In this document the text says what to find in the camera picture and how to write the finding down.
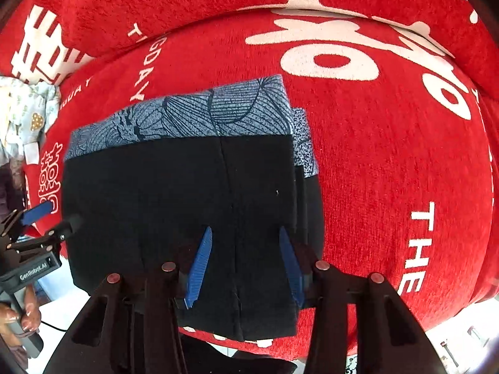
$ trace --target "screw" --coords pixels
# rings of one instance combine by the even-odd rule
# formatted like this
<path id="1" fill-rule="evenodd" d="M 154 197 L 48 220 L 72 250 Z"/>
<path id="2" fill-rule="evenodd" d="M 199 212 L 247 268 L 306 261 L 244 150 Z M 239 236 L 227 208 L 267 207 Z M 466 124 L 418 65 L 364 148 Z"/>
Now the screw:
<path id="1" fill-rule="evenodd" d="M 376 284 L 381 284 L 385 282 L 385 277 L 381 273 L 372 273 L 370 277 L 371 281 Z"/>
<path id="2" fill-rule="evenodd" d="M 118 273 L 112 273 L 107 276 L 107 282 L 109 284 L 116 284 L 118 281 L 120 281 L 121 276 Z"/>
<path id="3" fill-rule="evenodd" d="M 177 268 L 177 265 L 173 261 L 167 261 L 166 263 L 163 263 L 161 266 L 161 269 L 167 273 L 174 271 Z"/>
<path id="4" fill-rule="evenodd" d="M 327 261 L 319 260 L 319 261 L 315 262 L 315 267 L 318 270 L 326 271 L 326 270 L 329 270 L 329 267 L 331 267 L 331 266 L 329 265 L 329 263 Z"/>

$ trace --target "finger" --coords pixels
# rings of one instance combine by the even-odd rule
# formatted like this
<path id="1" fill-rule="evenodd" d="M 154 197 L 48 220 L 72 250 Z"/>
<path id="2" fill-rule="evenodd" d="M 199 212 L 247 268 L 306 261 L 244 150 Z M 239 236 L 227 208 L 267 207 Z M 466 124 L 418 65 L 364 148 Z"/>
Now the finger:
<path id="1" fill-rule="evenodd" d="M 35 312 L 38 308 L 37 308 L 37 306 L 35 304 L 30 303 L 30 304 L 24 305 L 24 309 L 26 310 L 26 315 L 27 316 L 31 316 L 31 314 L 33 312 Z"/>
<path id="2" fill-rule="evenodd" d="M 9 324 L 19 319 L 19 314 L 7 305 L 0 303 L 0 323 Z"/>
<path id="3" fill-rule="evenodd" d="M 32 315 L 32 318 L 33 318 L 33 327 L 35 329 L 38 329 L 38 327 L 40 326 L 40 323 L 41 323 L 41 312 L 40 312 L 40 309 L 36 310 L 36 313 Z"/>
<path id="4" fill-rule="evenodd" d="M 24 293 L 24 307 L 26 310 L 30 304 L 33 305 L 32 308 L 38 308 L 38 300 L 36 299 L 36 294 L 34 293 L 32 284 L 26 287 L 26 292 Z"/>
<path id="5" fill-rule="evenodd" d="M 36 330 L 33 320 L 26 315 L 24 315 L 21 319 L 21 327 L 25 332 Z"/>

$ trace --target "red blanket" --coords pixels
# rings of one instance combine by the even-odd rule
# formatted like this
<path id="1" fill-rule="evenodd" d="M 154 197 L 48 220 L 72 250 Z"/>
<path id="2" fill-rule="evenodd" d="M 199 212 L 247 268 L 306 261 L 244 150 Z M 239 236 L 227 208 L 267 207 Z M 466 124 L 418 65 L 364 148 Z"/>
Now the red blanket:
<path id="1" fill-rule="evenodd" d="M 263 5 L 274 9 L 236 12 Z M 325 260 L 381 271 L 425 328 L 499 289 L 499 53 L 466 0 L 25 0 L 0 43 L 0 72 L 61 85 L 41 164 L 26 168 L 31 205 L 56 206 L 40 231 L 60 219 L 75 128 L 145 99 L 282 74 L 308 113 Z M 298 335 L 267 348 L 190 334 L 295 358 L 312 320 L 302 312 Z M 352 314 L 349 336 L 353 347 Z"/>

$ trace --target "patterned gray fabric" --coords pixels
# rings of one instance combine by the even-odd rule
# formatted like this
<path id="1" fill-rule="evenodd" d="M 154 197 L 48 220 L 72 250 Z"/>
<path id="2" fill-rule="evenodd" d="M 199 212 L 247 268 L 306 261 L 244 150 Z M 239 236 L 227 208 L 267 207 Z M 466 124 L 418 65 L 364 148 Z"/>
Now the patterned gray fabric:
<path id="1" fill-rule="evenodd" d="M 345 374 L 357 373 L 357 355 L 349 356 L 346 360 Z"/>
<path id="2" fill-rule="evenodd" d="M 293 135 L 295 165 L 304 166 L 305 177 L 317 174 L 305 110 L 291 109 L 280 75 L 127 107 L 75 130 L 64 161 L 166 137 L 260 135 Z"/>
<path id="3" fill-rule="evenodd" d="M 293 124 L 294 164 L 303 166 L 305 177 L 316 175 L 319 173 L 319 166 L 313 154 L 310 127 L 303 108 L 293 108 Z"/>

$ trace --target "white fabric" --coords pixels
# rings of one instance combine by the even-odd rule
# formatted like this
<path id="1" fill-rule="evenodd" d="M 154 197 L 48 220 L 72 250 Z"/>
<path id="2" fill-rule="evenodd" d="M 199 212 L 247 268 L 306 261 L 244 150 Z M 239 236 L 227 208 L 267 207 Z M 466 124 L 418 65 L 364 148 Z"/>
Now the white fabric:
<path id="1" fill-rule="evenodd" d="M 0 77 L 0 166 L 13 157 L 24 157 L 25 146 L 37 143 L 59 115 L 59 87 L 40 81 L 28 85 Z M 30 161 L 36 158 L 30 145 Z"/>

